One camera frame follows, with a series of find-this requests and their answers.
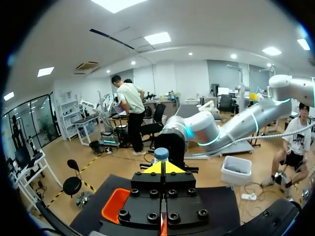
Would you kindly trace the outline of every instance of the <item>orange tray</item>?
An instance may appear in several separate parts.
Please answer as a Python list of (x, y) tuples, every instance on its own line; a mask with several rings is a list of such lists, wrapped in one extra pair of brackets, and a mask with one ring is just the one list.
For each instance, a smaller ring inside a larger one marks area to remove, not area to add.
[(118, 212), (124, 207), (129, 194), (129, 190), (117, 188), (103, 207), (102, 216), (115, 224), (119, 224)]

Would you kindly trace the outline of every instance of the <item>blue bottle cap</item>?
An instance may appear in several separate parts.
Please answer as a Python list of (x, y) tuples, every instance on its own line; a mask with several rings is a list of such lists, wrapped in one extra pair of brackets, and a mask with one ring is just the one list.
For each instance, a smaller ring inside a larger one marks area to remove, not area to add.
[(159, 147), (155, 149), (154, 157), (158, 160), (165, 160), (168, 158), (168, 150), (164, 147)]

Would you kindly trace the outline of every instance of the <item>white storage box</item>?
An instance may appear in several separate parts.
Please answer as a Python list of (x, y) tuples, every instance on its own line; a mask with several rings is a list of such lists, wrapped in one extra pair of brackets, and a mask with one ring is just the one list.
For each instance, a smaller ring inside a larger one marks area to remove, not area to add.
[(252, 162), (234, 156), (226, 156), (221, 172), (222, 182), (245, 185), (252, 180)]

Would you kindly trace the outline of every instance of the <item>white t-shirt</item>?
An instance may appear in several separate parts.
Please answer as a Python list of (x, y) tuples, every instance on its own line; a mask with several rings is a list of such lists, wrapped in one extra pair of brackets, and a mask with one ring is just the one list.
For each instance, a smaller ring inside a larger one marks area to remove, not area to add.
[[(302, 125), (300, 122), (300, 118), (296, 117), (290, 121), (289, 125), (285, 130), (285, 134), (289, 132), (293, 132), (299, 129), (304, 128), (306, 125)], [(289, 135), (282, 137), (284, 140), (288, 142), (288, 147), (297, 155), (303, 155), (304, 151), (310, 150), (311, 145), (311, 129), (304, 130), (301, 133)]]
[(140, 97), (140, 91), (138, 87), (131, 83), (124, 83), (117, 89), (117, 97), (119, 102), (123, 99), (129, 105), (129, 112), (140, 114), (144, 112), (144, 106)]

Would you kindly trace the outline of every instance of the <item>person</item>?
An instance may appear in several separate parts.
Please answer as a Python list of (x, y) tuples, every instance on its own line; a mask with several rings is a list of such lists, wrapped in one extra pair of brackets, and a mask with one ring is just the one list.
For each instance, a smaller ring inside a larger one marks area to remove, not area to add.
[[(300, 116), (291, 120), (284, 133), (293, 132), (308, 125), (310, 107), (300, 103)], [(273, 185), (275, 183), (275, 174), (278, 171), (279, 164), (293, 166), (295, 171), (299, 172), (294, 179), (282, 186), (283, 192), (287, 198), (290, 197), (290, 188), (295, 183), (300, 182), (308, 176), (307, 166), (308, 152), (311, 145), (311, 130), (307, 129), (301, 133), (284, 136), (283, 148), (279, 150), (272, 161), (271, 177), (261, 183), (262, 187)]]
[(128, 116), (128, 135), (133, 147), (133, 155), (144, 155), (140, 127), (144, 117), (144, 106), (142, 99), (144, 90), (134, 84), (124, 83), (119, 75), (112, 77), (112, 83), (116, 86), (118, 101)]
[(131, 79), (125, 79), (125, 80), (124, 80), (124, 83), (130, 83), (130, 84), (132, 84), (132, 80), (131, 80)]

